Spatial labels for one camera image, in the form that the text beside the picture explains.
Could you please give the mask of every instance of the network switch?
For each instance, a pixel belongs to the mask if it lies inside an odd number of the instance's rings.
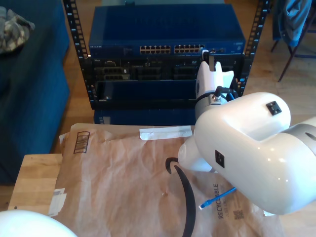
[[[230,4],[101,6],[89,48],[94,59],[242,54],[245,39]]]

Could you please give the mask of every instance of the wooden floor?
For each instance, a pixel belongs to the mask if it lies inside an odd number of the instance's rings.
[[[246,39],[248,39],[257,1],[226,0],[226,3],[233,4],[243,33]],[[101,5],[100,0],[77,0],[78,12],[87,45],[94,7],[98,5]],[[315,53],[315,37],[315,34],[307,34],[299,52]],[[316,60],[294,58],[283,81],[279,83],[277,80],[289,58],[289,52],[286,44],[280,42],[275,51],[270,53],[273,43],[272,15],[270,14],[264,25],[245,94],[258,91],[277,94],[289,105],[292,113],[292,123],[298,123],[316,116]],[[93,110],[90,107],[72,40],[64,69],[71,95],[58,135],[68,132],[70,127],[75,123],[93,123]],[[53,152],[60,152],[57,142]],[[6,203],[10,200],[11,192],[12,187],[0,187],[0,211],[6,209]]]

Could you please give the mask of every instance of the server rack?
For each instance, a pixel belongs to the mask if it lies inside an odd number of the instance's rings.
[[[159,104],[161,105],[162,101],[154,100],[151,101],[151,104],[146,104],[145,101],[142,105],[142,101],[135,101],[132,104],[128,104],[128,101],[119,101],[115,102],[112,100],[102,100],[100,101],[97,95],[96,84],[95,84],[95,75],[94,75],[94,67],[96,65],[95,60],[91,59],[88,55],[86,43],[83,37],[82,27],[80,23],[79,13],[77,9],[76,0],[63,0],[64,8],[66,11],[67,20],[69,23],[69,27],[71,30],[72,38],[74,41],[74,45],[77,52],[77,57],[79,61],[79,65],[81,68],[82,76],[84,79],[85,87],[87,90],[87,94],[90,100],[91,108],[94,110],[108,109],[124,109],[131,108],[131,106],[135,109],[140,108],[152,108],[158,109]],[[253,64],[253,60],[258,48],[261,32],[265,23],[266,16],[269,12],[270,0],[258,0],[257,9],[255,12],[251,32],[247,41],[247,45],[244,50],[244,54],[240,57],[234,59],[235,67],[238,69],[234,69],[235,77],[233,87],[238,93],[239,96],[242,96],[245,90],[245,86],[250,74],[251,66]],[[215,60],[219,59],[220,61],[225,60],[224,56],[215,56]],[[192,108],[195,104],[195,99],[185,99],[185,100],[174,100],[172,103],[166,101],[164,104],[164,109],[166,108],[179,108],[183,109],[185,107]]]

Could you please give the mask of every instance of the network equipment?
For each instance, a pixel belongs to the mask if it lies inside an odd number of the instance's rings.
[[[231,88],[243,95],[270,6],[270,0],[258,0],[244,53],[245,39],[231,5],[129,1],[125,6],[97,7],[88,51],[76,0],[63,2],[92,109],[133,110],[130,115],[149,109],[159,114],[159,121],[162,110],[174,111],[177,124],[197,102],[195,81],[205,49],[210,67],[212,60],[221,62],[223,71],[234,71]]]
[[[96,7],[89,41],[99,59],[236,55],[244,45],[230,4]]]

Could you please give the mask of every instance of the brown paper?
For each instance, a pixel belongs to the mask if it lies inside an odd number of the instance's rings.
[[[184,141],[72,130],[56,183],[67,198],[54,218],[79,237],[284,236],[279,217],[265,217],[239,191],[200,210],[232,186],[180,167],[174,158]]]

